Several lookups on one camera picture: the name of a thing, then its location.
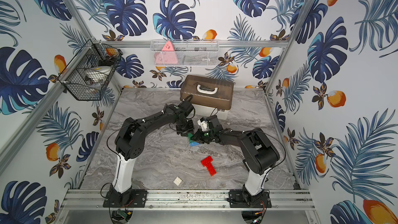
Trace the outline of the green lego brick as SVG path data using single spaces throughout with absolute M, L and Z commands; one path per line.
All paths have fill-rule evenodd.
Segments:
M 192 142 L 192 141 L 193 141 L 192 137 L 193 137 L 193 134 L 192 134 L 192 133 L 189 133 L 189 134 L 188 134 L 188 140 L 189 140 L 189 142 Z

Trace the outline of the blue lego brick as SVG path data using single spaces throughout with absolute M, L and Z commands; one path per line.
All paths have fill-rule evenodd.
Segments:
M 195 141 L 190 141 L 189 144 L 190 144 L 191 147 L 200 145 L 200 143 L 195 142 Z

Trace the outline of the red lego brick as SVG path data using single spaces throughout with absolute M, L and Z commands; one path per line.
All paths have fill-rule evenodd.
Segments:
M 214 166 L 213 166 L 211 163 L 208 163 L 208 164 L 206 165 L 206 168 L 207 168 L 207 170 L 208 170 L 210 176 L 214 176 L 214 175 L 217 174 L 217 172 L 216 172 Z
M 212 162 L 213 162 L 213 158 L 211 156 L 208 156 L 201 161 L 201 164 L 202 164 L 202 166 L 207 167 Z

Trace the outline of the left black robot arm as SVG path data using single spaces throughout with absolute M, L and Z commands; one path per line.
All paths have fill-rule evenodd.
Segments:
M 134 164 L 144 151 L 147 135 L 169 124 L 176 125 L 175 131 L 180 136 L 194 133 L 193 120 L 189 117 L 195 111 L 191 99 L 189 95 L 180 104 L 166 104 L 160 112 L 149 117 L 124 121 L 115 140 L 118 165 L 113 188 L 117 193 L 131 189 Z

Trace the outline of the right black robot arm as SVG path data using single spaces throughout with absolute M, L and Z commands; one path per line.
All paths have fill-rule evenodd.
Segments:
M 277 166 L 280 154 L 268 136 L 260 128 L 250 131 L 234 131 L 224 128 L 216 115 L 198 120 L 199 128 L 193 140 L 210 144 L 239 147 L 249 174 L 243 190 L 251 197 L 264 190 L 263 185 L 269 172 Z

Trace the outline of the white square lego brick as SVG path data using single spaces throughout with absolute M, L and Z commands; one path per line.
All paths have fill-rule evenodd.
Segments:
M 176 177 L 173 181 L 173 183 L 177 186 L 179 186 L 182 183 L 182 179 L 180 177 Z

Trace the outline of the brown lid storage box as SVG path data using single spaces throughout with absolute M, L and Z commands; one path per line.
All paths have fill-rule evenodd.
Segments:
M 233 82 L 189 75 L 180 89 L 180 100 L 192 95 L 190 102 L 197 115 L 216 115 L 220 120 L 226 120 L 232 107 L 233 90 Z

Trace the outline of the pink triangle card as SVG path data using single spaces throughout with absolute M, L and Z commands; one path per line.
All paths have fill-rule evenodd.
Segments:
M 154 58 L 156 65 L 178 64 L 177 54 L 171 41 L 167 41 L 162 50 L 155 53 Z

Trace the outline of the white bowl in basket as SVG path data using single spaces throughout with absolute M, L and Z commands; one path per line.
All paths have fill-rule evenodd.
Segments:
M 84 80 L 92 83 L 104 82 L 111 72 L 110 66 L 92 67 L 85 70 Z

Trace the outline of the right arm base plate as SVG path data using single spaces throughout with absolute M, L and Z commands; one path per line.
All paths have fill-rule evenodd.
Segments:
M 247 190 L 230 190 L 226 201 L 231 208 L 271 208 L 271 199 L 268 191 L 262 191 L 252 196 Z

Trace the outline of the clear wall shelf tray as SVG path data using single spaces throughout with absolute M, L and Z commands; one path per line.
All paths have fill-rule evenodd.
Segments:
M 173 43 L 178 58 L 176 65 L 156 65 L 156 66 L 214 66 L 218 64 L 220 51 L 219 41 L 210 39 L 191 39 L 191 40 L 152 40 L 150 50 L 153 57 L 156 52 L 162 50 L 167 41 Z

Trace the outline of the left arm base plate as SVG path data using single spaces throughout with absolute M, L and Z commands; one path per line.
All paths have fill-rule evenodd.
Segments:
M 129 189 L 119 193 L 112 189 L 106 194 L 103 207 L 105 208 L 144 208 L 147 201 L 147 190 Z

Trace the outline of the aluminium front rail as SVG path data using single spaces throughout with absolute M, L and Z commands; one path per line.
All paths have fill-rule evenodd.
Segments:
M 264 199 L 253 207 L 238 203 L 236 190 L 146 190 L 137 193 L 128 206 L 105 204 L 99 190 L 69 190 L 61 204 L 65 210 L 139 211 L 314 211 L 312 196 L 307 190 L 267 190 Z

